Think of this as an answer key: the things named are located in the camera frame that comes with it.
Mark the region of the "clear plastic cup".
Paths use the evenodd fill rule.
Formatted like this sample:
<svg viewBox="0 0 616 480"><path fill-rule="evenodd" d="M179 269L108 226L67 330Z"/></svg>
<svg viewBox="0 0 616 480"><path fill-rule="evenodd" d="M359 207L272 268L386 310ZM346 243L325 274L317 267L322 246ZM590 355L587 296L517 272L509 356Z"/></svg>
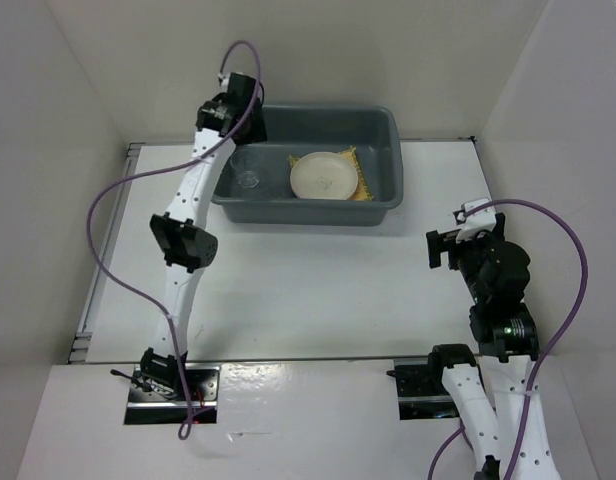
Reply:
<svg viewBox="0 0 616 480"><path fill-rule="evenodd" d="M245 189L252 189L261 181L260 160L256 153L237 150L230 158L230 165L237 183Z"/></svg>

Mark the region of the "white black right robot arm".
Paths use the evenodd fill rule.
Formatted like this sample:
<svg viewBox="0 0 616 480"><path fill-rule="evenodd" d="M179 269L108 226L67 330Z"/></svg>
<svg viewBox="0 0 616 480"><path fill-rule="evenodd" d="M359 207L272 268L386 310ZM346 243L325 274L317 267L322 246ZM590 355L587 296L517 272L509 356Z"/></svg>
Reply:
<svg viewBox="0 0 616 480"><path fill-rule="evenodd" d="M529 384L539 357L537 329L523 301L530 258L495 231L458 236L427 233L429 264L439 267L446 254L450 269L461 273L474 302L469 320L478 350L434 346L427 384L451 396L475 478L557 479L540 393Z"/></svg>

